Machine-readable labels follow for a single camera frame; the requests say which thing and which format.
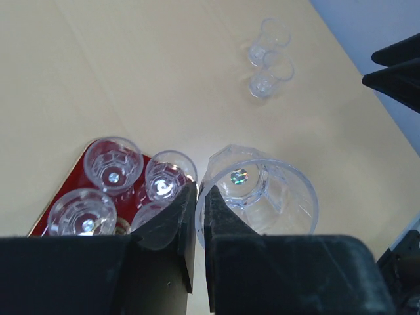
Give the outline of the clear glass group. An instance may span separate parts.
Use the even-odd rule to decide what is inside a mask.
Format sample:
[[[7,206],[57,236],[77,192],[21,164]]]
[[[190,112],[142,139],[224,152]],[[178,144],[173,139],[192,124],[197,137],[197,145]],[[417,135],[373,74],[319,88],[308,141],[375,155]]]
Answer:
[[[248,50],[248,59],[254,66],[259,66],[268,51],[286,47],[290,41],[290,31],[281,20],[266,18],[262,21],[259,34]]]
[[[205,199],[212,188],[229,213],[259,234],[313,234],[319,218],[316,191],[296,167],[252,147],[229,144],[209,158],[200,185],[195,227],[205,244]]]
[[[270,98],[280,85],[290,81],[294,74],[294,65],[288,55],[280,51],[268,51],[250,79],[249,92],[256,98]]]

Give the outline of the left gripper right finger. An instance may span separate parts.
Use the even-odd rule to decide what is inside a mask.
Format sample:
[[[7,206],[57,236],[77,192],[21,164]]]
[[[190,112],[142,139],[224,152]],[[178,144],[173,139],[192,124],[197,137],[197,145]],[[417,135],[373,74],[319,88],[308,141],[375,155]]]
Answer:
[[[203,191],[209,308],[214,314],[394,314],[370,250],[346,235],[260,235]]]

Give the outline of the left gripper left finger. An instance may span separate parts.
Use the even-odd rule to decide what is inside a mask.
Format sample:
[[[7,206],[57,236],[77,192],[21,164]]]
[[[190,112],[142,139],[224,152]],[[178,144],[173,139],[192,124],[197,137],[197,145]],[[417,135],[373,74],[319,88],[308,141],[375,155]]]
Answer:
[[[131,234],[1,239],[2,314],[185,314],[192,292],[197,187],[171,203],[178,230],[164,249]]]

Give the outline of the clear glass right group back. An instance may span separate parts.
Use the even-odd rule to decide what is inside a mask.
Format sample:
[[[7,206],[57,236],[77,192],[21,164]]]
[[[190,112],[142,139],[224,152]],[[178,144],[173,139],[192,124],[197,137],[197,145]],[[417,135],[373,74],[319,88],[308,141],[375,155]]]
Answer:
[[[281,20],[266,18],[262,21],[259,34],[248,50],[248,59],[254,66],[259,66],[268,51],[286,47],[290,41],[290,31]]]

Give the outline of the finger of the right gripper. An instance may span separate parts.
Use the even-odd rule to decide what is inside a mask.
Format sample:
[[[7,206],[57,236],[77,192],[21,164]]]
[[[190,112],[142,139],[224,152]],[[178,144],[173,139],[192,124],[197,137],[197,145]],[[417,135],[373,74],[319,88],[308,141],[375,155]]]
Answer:
[[[362,84],[419,113],[419,61],[409,60],[366,74]]]
[[[420,56],[420,33],[375,51],[371,59],[382,66],[394,66]]]

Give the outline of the red lacquer tray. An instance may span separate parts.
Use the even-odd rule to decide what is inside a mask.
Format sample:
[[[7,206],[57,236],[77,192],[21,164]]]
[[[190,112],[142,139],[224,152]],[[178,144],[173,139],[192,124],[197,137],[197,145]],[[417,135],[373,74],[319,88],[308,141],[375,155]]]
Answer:
[[[194,163],[178,151],[148,157],[126,138],[99,138],[82,153],[30,235],[130,234],[196,178]]]

